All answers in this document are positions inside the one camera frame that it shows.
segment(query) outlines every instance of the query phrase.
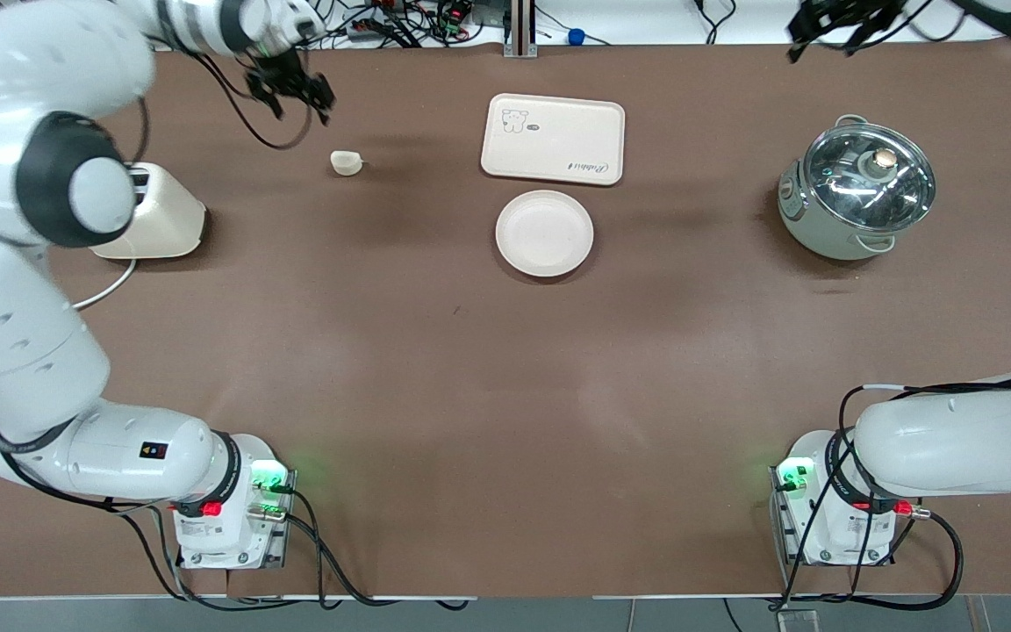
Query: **metal bracket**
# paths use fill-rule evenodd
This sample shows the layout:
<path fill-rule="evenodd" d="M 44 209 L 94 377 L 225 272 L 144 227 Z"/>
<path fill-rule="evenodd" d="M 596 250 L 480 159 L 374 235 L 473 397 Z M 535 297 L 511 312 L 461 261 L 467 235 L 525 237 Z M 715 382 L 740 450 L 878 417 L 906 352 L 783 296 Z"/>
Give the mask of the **metal bracket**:
<path fill-rule="evenodd" d="M 537 57 L 537 12 L 535 0 L 510 0 L 509 24 L 502 53 L 516 59 Z"/>

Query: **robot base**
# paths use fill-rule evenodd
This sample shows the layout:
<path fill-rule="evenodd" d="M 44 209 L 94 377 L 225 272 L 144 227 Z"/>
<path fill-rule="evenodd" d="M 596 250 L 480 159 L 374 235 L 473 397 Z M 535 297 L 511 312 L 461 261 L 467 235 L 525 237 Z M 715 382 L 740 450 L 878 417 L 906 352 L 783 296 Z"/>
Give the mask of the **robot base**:
<path fill-rule="evenodd" d="M 182 568 L 281 568 L 286 551 L 285 516 L 291 493 L 268 491 L 269 485 L 293 487 L 294 472 L 276 460 L 268 444 L 250 435 L 234 435 L 241 449 L 237 488 L 221 503 L 217 516 L 174 513 Z"/>
<path fill-rule="evenodd" d="M 829 479 L 826 468 L 826 447 L 834 433 L 815 431 L 807 433 L 790 456 L 777 467 L 770 469 L 770 516 L 774 529 L 774 544 L 782 562 L 795 563 L 799 555 L 799 542 L 810 520 L 815 520 L 802 551 L 802 563 L 808 565 L 855 565 L 860 560 L 860 545 L 868 525 L 867 512 L 856 509 L 830 489 L 814 513 L 812 505 Z M 798 485 L 798 489 L 784 490 L 784 484 Z M 868 542 L 862 563 L 876 565 L 888 562 L 888 548 L 895 534 L 895 513 L 878 513 L 871 517 Z"/>

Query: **bear logo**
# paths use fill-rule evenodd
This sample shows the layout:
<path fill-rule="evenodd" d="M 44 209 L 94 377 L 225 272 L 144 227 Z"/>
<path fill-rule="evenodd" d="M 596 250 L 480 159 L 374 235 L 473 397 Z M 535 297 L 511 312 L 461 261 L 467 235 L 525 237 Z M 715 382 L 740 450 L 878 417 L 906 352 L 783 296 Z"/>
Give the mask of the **bear logo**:
<path fill-rule="evenodd" d="M 521 133 L 525 131 L 526 118 L 529 118 L 527 110 L 502 110 L 502 125 L 505 125 L 505 132 Z"/>

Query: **white cable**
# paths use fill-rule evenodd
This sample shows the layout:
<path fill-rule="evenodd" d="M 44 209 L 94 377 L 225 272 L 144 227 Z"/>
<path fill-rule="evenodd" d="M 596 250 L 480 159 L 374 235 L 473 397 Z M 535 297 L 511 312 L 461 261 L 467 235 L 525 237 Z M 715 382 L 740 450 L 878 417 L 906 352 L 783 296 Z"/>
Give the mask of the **white cable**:
<path fill-rule="evenodd" d="M 80 302 L 74 302 L 73 308 L 81 310 L 87 307 L 91 307 L 91 305 L 96 304 L 105 298 L 108 298 L 108 295 L 111 295 L 111 292 L 119 289 L 119 285 L 123 285 L 124 281 L 127 281 L 128 277 L 131 276 L 131 272 L 135 272 L 135 265 L 137 263 L 140 263 L 140 260 L 136 259 L 129 260 L 129 263 L 127 264 L 127 269 L 123 270 L 123 274 L 116 279 L 115 283 L 108 285 L 107 289 L 105 289 L 100 293 L 97 293 L 97 295 L 92 296 L 92 298 L 87 298 Z"/>

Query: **white cutting board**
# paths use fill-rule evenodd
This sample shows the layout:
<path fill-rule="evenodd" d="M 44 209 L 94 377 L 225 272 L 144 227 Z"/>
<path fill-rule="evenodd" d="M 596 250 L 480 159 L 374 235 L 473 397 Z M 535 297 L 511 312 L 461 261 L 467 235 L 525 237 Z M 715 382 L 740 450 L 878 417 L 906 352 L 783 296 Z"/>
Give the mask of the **white cutting board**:
<path fill-rule="evenodd" d="M 622 177 L 626 111 L 609 101 L 497 95 L 489 101 L 482 169 L 610 187 Z"/>

